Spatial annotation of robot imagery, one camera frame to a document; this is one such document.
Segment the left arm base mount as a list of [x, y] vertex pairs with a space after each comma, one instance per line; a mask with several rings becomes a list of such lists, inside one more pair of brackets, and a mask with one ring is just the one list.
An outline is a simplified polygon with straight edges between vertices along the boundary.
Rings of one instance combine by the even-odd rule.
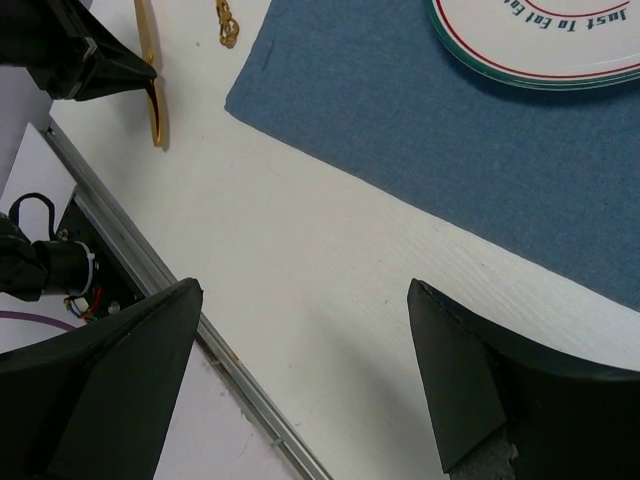
[[[20, 227], [21, 206], [47, 209], [46, 238], [31, 240]], [[55, 224], [54, 203], [42, 193], [18, 197], [1, 215], [1, 292], [26, 302], [62, 295], [66, 309], [92, 323], [144, 298], [125, 268], [72, 200]]]

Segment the round plate with red characters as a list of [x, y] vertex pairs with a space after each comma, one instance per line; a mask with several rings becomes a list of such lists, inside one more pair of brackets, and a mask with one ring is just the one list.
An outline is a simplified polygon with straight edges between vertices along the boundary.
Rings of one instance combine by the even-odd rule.
[[636, 1], [428, 1], [445, 48], [492, 80], [537, 90], [639, 77]]

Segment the gold fork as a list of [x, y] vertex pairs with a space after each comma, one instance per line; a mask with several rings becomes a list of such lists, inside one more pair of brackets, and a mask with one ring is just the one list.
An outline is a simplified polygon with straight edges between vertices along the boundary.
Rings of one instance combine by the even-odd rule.
[[237, 42], [240, 26], [233, 17], [227, 0], [216, 0], [216, 14], [219, 22], [219, 42], [232, 49]]

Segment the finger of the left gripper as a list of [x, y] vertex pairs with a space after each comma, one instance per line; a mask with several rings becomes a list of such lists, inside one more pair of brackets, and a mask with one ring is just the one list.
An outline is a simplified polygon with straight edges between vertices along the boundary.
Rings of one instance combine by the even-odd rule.
[[146, 90], [157, 78], [80, 1], [3, 1], [1, 63], [26, 69], [54, 100]]

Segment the gold knife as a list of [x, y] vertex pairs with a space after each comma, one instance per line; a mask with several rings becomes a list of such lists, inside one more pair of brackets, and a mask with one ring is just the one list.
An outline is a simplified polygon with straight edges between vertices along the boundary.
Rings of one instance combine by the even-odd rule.
[[137, 30], [142, 58], [154, 68], [157, 77], [147, 88], [152, 140], [155, 147], [167, 150], [169, 147], [169, 116], [164, 95], [164, 83], [160, 75], [162, 56], [159, 34], [152, 3], [134, 0]]

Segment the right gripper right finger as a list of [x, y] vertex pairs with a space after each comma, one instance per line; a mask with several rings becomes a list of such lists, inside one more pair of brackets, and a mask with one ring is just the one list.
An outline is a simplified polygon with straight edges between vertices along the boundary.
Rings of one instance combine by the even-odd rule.
[[421, 280], [411, 333], [452, 479], [635, 479], [639, 375], [544, 346]]

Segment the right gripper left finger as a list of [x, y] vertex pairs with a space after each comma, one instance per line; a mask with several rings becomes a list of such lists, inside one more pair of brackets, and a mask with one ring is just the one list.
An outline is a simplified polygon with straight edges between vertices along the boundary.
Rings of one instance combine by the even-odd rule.
[[198, 281], [184, 279], [2, 354], [2, 478], [153, 478], [202, 303]]

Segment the blue cloth napkin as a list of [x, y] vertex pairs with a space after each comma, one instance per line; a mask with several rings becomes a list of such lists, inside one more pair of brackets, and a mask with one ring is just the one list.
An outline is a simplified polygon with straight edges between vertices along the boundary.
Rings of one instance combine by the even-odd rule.
[[507, 86], [420, 1], [274, 1], [236, 119], [630, 308], [639, 305], [639, 85]]

